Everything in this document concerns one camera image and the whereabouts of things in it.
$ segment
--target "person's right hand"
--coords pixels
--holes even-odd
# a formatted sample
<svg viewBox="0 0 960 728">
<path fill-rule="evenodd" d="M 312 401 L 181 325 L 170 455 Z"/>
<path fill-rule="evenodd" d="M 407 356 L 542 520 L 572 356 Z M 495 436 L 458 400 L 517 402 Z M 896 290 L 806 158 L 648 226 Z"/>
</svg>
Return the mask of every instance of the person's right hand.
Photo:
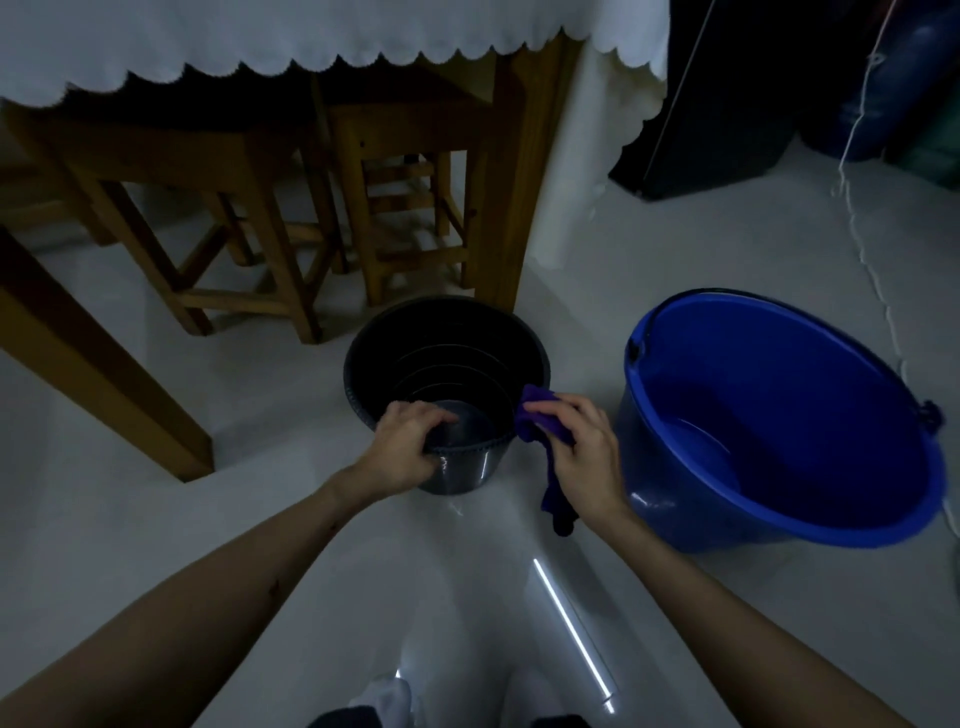
<svg viewBox="0 0 960 728">
<path fill-rule="evenodd" d="M 546 433 L 560 487 L 580 518 L 595 531 L 608 518 L 633 513 L 623 492 L 620 446 L 606 412 L 581 395 L 557 397 L 559 400 L 526 402 L 523 408 L 553 415 L 573 434 L 571 447 Z"/>
</svg>

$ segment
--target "wooden stool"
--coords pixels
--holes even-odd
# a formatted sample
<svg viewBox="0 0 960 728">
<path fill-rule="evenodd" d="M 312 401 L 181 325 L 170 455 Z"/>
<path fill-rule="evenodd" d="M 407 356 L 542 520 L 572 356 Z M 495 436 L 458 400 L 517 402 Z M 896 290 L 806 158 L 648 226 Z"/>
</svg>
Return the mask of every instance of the wooden stool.
<svg viewBox="0 0 960 728">
<path fill-rule="evenodd" d="M 461 285 L 473 286 L 486 169 L 485 135 L 490 104 L 416 65 L 378 61 L 353 68 L 342 61 L 319 74 L 315 95 L 330 124 L 347 204 L 353 245 L 360 258 L 367 300 L 383 303 L 383 282 L 394 273 L 461 263 Z M 450 152 L 467 150 L 466 215 L 450 196 Z M 423 155 L 426 161 L 420 161 Z M 414 163 L 365 169 L 374 159 L 405 157 Z M 430 178 L 430 192 L 370 197 L 367 187 Z M 457 231 L 463 246 L 434 251 L 379 252 L 371 238 L 372 216 L 432 207 L 438 237 Z"/>
<path fill-rule="evenodd" d="M 53 109 L 7 105 L 5 113 L 26 116 L 32 134 L 66 162 L 188 332 L 211 333 L 203 309 L 214 308 L 289 316 L 303 343 L 320 341 L 313 301 L 331 265 L 342 271 L 344 263 L 308 74 L 292 70 L 265 78 L 241 69 L 217 79 L 187 69 L 170 85 L 131 77 L 116 93 L 71 92 Z M 284 223 L 277 207 L 273 179 L 297 149 L 319 225 Z M 199 190 L 216 223 L 178 266 L 121 182 Z M 246 218 L 236 215 L 230 195 Z M 238 265 L 254 264 L 246 238 L 251 231 L 276 282 L 275 295 L 194 287 L 224 247 Z M 291 238 L 319 246 L 306 276 Z"/>
</svg>

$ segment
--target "wooden table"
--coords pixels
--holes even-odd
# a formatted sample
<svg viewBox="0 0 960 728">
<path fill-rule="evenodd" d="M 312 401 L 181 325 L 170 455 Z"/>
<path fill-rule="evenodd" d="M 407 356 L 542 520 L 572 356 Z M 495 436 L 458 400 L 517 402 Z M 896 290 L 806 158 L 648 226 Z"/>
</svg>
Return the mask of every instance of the wooden table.
<svg viewBox="0 0 960 728">
<path fill-rule="evenodd" d="M 475 297 L 503 310 L 516 302 L 540 183 L 580 45 L 560 34 L 538 52 L 524 47 L 496 59 Z M 109 242 L 57 159 L 29 129 L 13 131 L 91 236 Z M 213 472 L 209 436 L 6 231 L 0 231 L 0 276 L 0 347 L 173 476 L 187 481 Z"/>
</svg>

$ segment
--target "tiled floor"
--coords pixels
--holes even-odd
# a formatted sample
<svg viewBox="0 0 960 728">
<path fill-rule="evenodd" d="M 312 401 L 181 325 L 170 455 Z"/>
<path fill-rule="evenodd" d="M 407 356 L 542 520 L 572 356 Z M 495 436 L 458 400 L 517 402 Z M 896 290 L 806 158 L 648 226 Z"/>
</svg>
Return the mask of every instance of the tiled floor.
<svg viewBox="0 0 960 728">
<path fill-rule="evenodd" d="M 562 271 L 528 267 L 516 311 L 540 335 L 555 387 L 613 408 L 638 318 L 701 285 L 754 290 L 822 316 L 883 356 L 881 312 L 852 254 L 833 163 L 792 148 L 766 178 L 646 205 L 611 187 Z M 890 298 L 911 386 L 960 411 L 960 206 L 878 163 L 853 169 L 861 231 Z M 298 186 L 284 189 L 305 211 Z M 203 226 L 187 201 L 152 196 L 161 237 L 184 249 Z M 218 472 L 182 486 L 72 403 L 0 358 L 0 692 L 89 634 L 160 579 L 317 487 L 370 439 L 341 368 L 369 313 L 359 274 L 321 293 L 328 340 L 279 320 L 183 333 L 120 247 L 30 241 L 41 261 L 214 436 Z M 228 262 L 226 283 L 249 272 Z M 441 273 L 410 290 L 448 286 Z M 941 434 L 948 464 L 960 435 Z M 397 670 L 418 723 L 495 724 L 510 669 L 534 665 L 595 725 L 733 725 L 676 633 L 583 527 L 561 540 L 537 510 L 544 458 L 514 444 L 492 482 L 463 497 L 415 492 L 352 522 L 321 556 L 204 726 L 302 726 Z M 801 543 L 711 554 L 704 566 L 909 719 L 957 714 L 960 603 L 954 544 L 938 519 L 906 544 L 849 551 Z M 543 569 L 543 576 L 534 563 Z M 588 635 L 613 715 L 544 577 Z"/>
</svg>

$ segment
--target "white shoe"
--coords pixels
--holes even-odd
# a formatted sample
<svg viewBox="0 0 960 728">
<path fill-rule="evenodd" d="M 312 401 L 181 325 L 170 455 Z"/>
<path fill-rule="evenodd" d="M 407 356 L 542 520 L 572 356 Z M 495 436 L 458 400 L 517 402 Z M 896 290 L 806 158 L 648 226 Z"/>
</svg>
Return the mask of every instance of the white shoe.
<svg viewBox="0 0 960 728">
<path fill-rule="evenodd" d="M 412 703 L 410 683 L 399 677 L 378 677 L 350 700 L 348 708 L 369 705 L 383 728 L 407 728 Z"/>
<path fill-rule="evenodd" d="M 530 728 L 542 717 L 565 715 L 564 704 L 543 675 L 531 667 L 514 670 L 500 712 L 500 728 Z"/>
</svg>

